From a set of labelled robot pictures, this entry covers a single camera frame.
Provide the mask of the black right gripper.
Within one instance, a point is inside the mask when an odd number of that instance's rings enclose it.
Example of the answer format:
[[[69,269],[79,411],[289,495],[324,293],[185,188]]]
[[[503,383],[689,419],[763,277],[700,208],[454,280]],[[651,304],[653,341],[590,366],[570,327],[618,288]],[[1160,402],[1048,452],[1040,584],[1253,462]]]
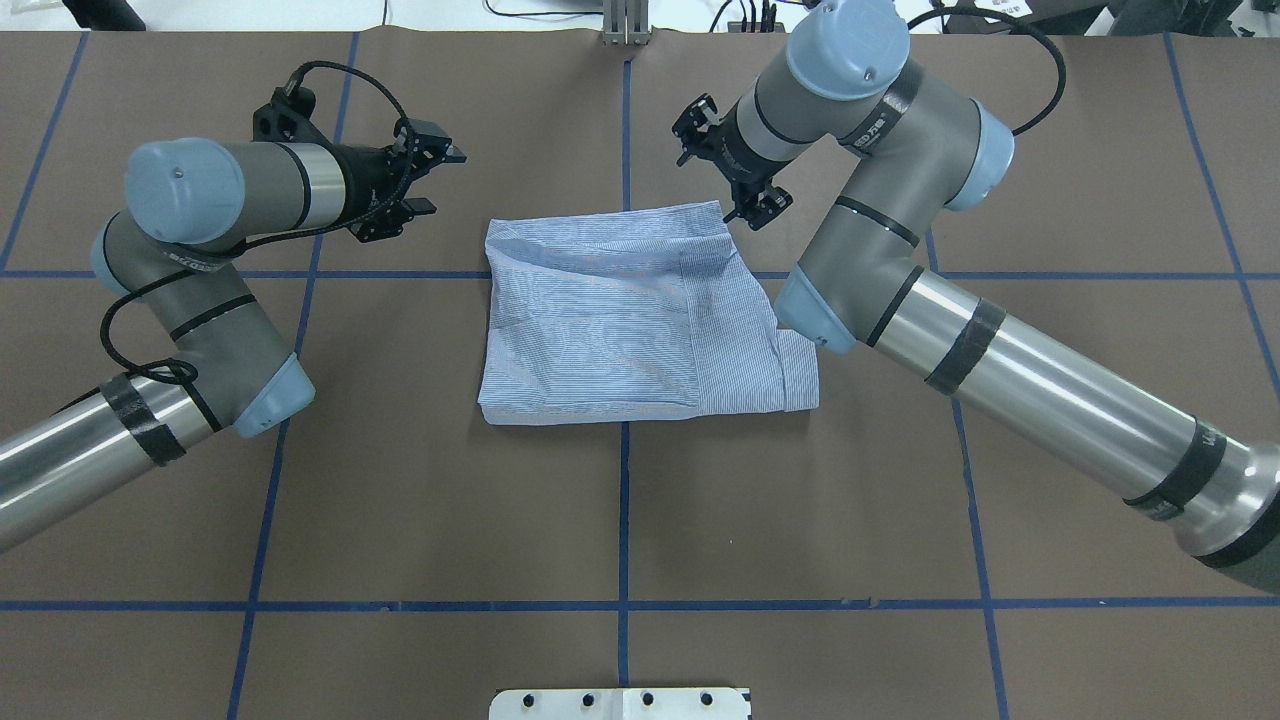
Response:
[[[690,102],[672,124],[672,135],[681,145],[676,165],[684,167],[692,158],[712,163],[730,184],[732,208],[723,223],[741,220],[751,231],[759,231],[790,209],[794,196],[773,183],[786,164],[765,159],[748,146],[736,111],[722,117],[708,94]]]

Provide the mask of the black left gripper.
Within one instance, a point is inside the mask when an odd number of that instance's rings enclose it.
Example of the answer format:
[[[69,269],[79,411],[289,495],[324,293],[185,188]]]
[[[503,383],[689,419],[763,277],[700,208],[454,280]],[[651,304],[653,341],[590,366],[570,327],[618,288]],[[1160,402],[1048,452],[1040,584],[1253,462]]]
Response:
[[[407,199],[411,183],[402,179],[467,160],[453,138],[431,120],[398,120],[396,149],[342,145],[346,205],[340,223],[360,243],[398,237],[415,218],[436,213],[429,199]]]

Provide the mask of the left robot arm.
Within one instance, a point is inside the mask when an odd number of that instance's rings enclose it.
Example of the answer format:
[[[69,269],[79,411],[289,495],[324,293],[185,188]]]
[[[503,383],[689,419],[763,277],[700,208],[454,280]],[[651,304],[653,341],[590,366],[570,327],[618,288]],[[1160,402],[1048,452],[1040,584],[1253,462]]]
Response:
[[[116,295],[99,338],[120,372],[3,442],[3,548],[12,550],[224,429],[253,438],[316,389],[236,268],[271,241],[348,229],[366,243],[433,214],[410,187],[465,152],[439,124],[398,119],[387,146],[335,143],[261,110],[244,143],[140,146],[124,210],[91,264]]]

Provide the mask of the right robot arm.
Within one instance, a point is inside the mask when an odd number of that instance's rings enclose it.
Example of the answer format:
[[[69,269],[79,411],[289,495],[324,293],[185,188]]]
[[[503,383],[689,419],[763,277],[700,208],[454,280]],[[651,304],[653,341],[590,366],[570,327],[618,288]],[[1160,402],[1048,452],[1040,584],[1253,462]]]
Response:
[[[1196,561],[1277,593],[1275,443],[1231,438],[914,260],[941,211],[1004,179],[1016,131],[911,58],[891,1],[813,3],[728,110],[701,95],[671,131],[753,229],[792,205],[774,177],[817,141],[855,154],[777,318],[837,354],[878,350],[1165,524]]]

